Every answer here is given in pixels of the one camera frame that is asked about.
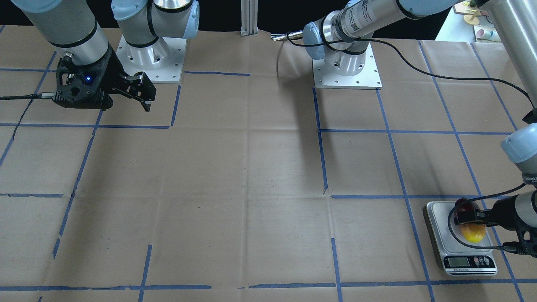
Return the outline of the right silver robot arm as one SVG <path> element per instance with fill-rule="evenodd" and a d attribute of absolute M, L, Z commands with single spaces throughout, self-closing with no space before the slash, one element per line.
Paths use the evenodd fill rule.
<path fill-rule="evenodd" d="M 112 94 L 139 102 L 144 111 L 156 98 L 148 71 L 175 62 L 166 39 L 195 38 L 197 0 L 114 0 L 113 17 L 127 44 L 126 57 L 137 68 L 125 71 L 86 0 L 15 0 L 59 56 L 53 92 L 17 96 L 51 99 L 69 109 L 107 110 Z"/>

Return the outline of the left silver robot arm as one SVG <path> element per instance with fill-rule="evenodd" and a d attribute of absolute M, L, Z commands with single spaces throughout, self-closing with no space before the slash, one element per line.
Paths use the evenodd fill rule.
<path fill-rule="evenodd" d="M 326 214 L 337 239 L 424 240 L 428 201 L 496 193 L 520 173 L 499 149 L 525 97 L 501 45 L 428 41 L 439 17 L 398 21 L 373 43 L 380 90 L 316 89 Z"/>

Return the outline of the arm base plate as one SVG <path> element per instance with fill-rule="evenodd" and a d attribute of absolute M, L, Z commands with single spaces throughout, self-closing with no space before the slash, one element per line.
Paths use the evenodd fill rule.
<path fill-rule="evenodd" d="M 324 58 L 313 60 L 315 88 L 381 89 L 383 84 L 372 46 L 370 42 L 365 42 L 365 46 L 367 48 L 361 54 L 347 54 L 324 47 Z"/>
<path fill-rule="evenodd" d="M 151 46 L 136 48 L 122 36 L 116 54 L 129 75 L 143 71 L 153 83 L 180 84 L 188 42 L 165 37 Z"/>

